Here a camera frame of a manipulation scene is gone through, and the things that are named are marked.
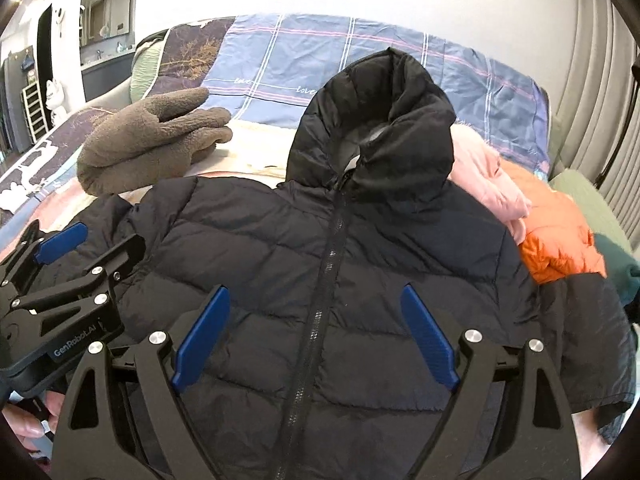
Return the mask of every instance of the pink garment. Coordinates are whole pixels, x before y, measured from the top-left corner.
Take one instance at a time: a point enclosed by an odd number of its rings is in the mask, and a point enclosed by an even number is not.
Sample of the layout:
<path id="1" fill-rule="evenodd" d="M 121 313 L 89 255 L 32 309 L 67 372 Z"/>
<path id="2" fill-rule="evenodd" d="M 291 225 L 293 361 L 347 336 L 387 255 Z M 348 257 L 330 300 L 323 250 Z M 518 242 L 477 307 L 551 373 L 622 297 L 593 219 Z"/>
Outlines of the pink garment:
<path id="1" fill-rule="evenodd" d="M 500 167 L 500 155 L 466 124 L 451 126 L 454 163 L 449 178 L 505 224 L 517 244 L 524 241 L 523 218 L 531 201 Z"/>

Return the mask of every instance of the jacket collar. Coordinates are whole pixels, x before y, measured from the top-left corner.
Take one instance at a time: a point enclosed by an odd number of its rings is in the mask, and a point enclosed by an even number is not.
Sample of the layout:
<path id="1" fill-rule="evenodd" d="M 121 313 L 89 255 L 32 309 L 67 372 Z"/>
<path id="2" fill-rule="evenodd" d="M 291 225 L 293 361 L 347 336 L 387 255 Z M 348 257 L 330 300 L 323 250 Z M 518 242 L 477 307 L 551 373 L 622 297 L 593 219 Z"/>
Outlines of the jacket collar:
<path id="1" fill-rule="evenodd" d="M 356 198 L 434 196 L 453 165 L 455 118 L 420 63 L 388 48 L 349 65 L 314 96 L 289 152 L 287 180 L 333 189 L 359 147 L 348 186 Z"/>

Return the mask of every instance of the orange puffer jacket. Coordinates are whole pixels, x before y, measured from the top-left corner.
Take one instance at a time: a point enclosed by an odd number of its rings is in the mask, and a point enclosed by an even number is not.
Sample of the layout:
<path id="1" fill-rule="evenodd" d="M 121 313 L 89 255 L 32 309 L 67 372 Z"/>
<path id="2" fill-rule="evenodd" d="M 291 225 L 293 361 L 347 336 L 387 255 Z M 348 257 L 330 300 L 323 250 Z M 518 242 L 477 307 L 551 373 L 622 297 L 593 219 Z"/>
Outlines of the orange puffer jacket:
<path id="1" fill-rule="evenodd" d="M 593 232 L 574 201 L 512 162 L 503 161 L 502 168 L 532 203 L 524 220 L 525 239 L 519 247 L 534 279 L 546 283 L 582 272 L 599 272 L 606 277 Z"/>

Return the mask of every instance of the jacket zipper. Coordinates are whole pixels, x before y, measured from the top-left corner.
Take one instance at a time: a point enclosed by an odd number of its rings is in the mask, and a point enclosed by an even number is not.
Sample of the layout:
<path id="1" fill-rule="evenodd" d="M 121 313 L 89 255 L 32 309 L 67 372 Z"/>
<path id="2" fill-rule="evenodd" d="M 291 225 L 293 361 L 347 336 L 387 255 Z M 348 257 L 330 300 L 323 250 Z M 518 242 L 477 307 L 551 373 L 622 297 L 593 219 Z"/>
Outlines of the jacket zipper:
<path id="1" fill-rule="evenodd" d="M 269 475 L 273 480 L 287 478 L 310 407 L 310 391 L 318 372 L 322 342 L 334 300 L 335 280 L 344 251 L 346 238 L 344 205 L 344 197 L 338 190 L 329 238 L 324 249 L 316 289 L 306 320 L 305 336 L 294 372 L 294 386 L 290 390 L 285 405 L 283 423 L 276 444 L 276 463 L 272 468 L 272 474 Z"/>

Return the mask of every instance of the gripper logo label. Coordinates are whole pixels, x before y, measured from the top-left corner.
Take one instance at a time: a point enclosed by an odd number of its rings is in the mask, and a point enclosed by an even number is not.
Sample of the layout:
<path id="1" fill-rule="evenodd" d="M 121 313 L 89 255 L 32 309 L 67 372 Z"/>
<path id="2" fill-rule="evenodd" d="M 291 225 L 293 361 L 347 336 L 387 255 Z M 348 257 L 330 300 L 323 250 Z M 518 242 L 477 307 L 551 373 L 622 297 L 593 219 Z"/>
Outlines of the gripper logo label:
<path id="1" fill-rule="evenodd" d="M 94 324 L 89 325 L 87 328 L 82 330 L 81 333 L 79 333 L 78 335 L 76 335 L 75 337 L 67 341 L 63 346 L 61 346 L 57 350 L 54 350 L 53 355 L 55 355 L 56 357 L 62 357 L 65 353 L 71 350 L 79 342 L 84 341 L 87 337 L 89 337 L 90 334 L 92 334 L 93 332 L 96 332 L 97 330 L 98 329 L 95 327 Z"/>

